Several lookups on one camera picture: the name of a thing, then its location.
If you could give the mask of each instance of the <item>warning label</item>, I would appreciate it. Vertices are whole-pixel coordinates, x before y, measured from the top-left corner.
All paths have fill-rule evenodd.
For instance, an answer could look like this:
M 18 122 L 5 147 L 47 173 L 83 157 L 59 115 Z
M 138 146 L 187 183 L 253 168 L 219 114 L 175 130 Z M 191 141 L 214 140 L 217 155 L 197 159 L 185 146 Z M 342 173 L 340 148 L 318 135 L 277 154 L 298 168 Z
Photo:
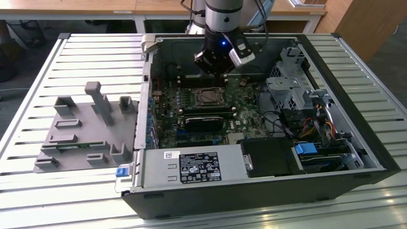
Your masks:
M 181 154 L 179 172 L 183 184 L 222 180 L 218 152 Z

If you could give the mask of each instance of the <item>cpu socket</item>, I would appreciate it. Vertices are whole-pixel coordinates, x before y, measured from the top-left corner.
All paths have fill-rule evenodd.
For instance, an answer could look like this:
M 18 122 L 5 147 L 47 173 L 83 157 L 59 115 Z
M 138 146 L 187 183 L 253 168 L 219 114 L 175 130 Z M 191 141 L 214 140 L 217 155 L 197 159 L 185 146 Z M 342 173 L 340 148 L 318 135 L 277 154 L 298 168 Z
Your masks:
M 197 106 L 222 106 L 223 101 L 223 90 L 219 87 L 201 88 L 195 90 L 197 95 Z

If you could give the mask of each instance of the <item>aluminum workbench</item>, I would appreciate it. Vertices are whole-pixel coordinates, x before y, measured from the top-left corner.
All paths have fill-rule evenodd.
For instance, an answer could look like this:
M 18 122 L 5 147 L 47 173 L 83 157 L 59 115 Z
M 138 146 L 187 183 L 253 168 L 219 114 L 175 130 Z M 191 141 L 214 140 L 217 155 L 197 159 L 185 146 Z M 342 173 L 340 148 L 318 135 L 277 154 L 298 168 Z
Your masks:
M 115 191 L 115 168 L 33 173 L 58 96 L 90 102 L 101 81 L 110 101 L 139 99 L 142 34 L 59 39 L 0 142 L 0 228 L 400 228 L 407 223 L 407 111 L 342 38 L 309 35 L 402 172 L 332 201 L 143 220 Z M 317 74 L 316 81 L 324 88 Z

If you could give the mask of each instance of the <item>white sticker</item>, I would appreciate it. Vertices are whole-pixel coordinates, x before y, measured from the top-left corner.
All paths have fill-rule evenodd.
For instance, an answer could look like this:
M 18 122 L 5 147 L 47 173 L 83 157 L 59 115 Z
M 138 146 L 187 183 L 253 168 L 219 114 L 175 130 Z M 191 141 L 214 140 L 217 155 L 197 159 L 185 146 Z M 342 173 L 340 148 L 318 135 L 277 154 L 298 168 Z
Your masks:
M 209 177 L 219 177 L 221 173 L 209 173 Z
M 179 151 L 166 151 L 165 159 L 175 159 L 179 158 Z
M 119 10 L 119 11 L 114 11 L 114 13 L 134 13 L 133 11 L 122 11 L 122 10 Z

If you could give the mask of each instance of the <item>blue latch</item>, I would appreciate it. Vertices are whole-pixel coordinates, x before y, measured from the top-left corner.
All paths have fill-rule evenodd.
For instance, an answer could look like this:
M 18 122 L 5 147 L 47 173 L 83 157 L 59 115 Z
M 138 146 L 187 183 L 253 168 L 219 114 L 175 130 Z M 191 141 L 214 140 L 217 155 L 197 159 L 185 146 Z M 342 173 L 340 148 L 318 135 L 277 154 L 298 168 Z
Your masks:
M 129 177 L 129 168 L 118 168 L 117 177 Z
M 296 151 L 298 152 L 298 154 L 317 154 L 318 153 L 314 143 L 300 143 L 296 146 Z

